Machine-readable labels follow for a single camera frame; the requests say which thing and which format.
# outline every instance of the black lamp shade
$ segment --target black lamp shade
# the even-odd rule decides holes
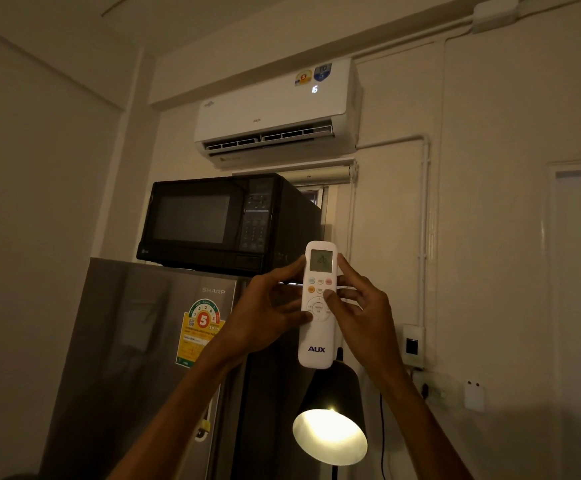
[[[357,374],[335,360],[318,369],[293,423],[302,449],[330,465],[352,465],[366,455],[366,424]]]

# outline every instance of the air conditioner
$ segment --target air conditioner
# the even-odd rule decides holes
[[[218,168],[353,153],[361,105],[350,59],[319,64],[202,102],[195,145]]]

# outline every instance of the person's left hand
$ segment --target person's left hand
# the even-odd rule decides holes
[[[300,311],[302,288],[280,284],[301,274],[305,265],[306,257],[301,256],[288,266],[255,276],[213,340],[243,358],[269,346],[289,328],[310,322],[312,314]]]

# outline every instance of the microwave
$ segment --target microwave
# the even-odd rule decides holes
[[[276,173],[155,182],[137,259],[254,276],[321,240],[321,210]]]

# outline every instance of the silver refrigerator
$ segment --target silver refrigerator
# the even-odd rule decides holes
[[[230,314],[246,280],[91,259],[55,401],[39,479],[104,479],[186,375],[177,360],[184,315],[200,300]],[[182,480],[319,477],[292,425],[312,371],[298,332],[248,356],[209,404]]]

